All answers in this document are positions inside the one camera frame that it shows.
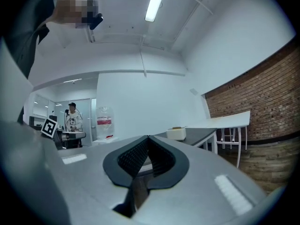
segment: person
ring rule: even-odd
[[[34,63],[37,38],[40,43],[49,33],[47,23],[93,30],[102,21],[95,0],[29,0],[3,37],[12,58],[28,79]],[[23,124],[23,110],[18,122]]]
[[[67,132],[82,132],[83,131],[83,119],[81,114],[76,111],[76,104],[69,104],[69,111],[66,114],[65,126]],[[82,147],[81,139],[69,140],[68,148],[79,148]]]

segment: red label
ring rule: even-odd
[[[105,125],[105,124],[111,124],[112,121],[111,120],[98,120],[97,124],[98,125]]]

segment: brick wall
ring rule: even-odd
[[[248,140],[300,130],[300,46],[294,38],[277,53],[205,94],[212,118],[251,111]]]

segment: white t-shirt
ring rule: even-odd
[[[68,113],[66,118],[66,129],[68,132],[72,132],[71,127],[76,127],[74,132],[82,132],[82,118],[78,111],[75,111],[75,113],[69,111]]]

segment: bag with red label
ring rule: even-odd
[[[113,110],[111,107],[97,107],[97,139],[113,137]]]

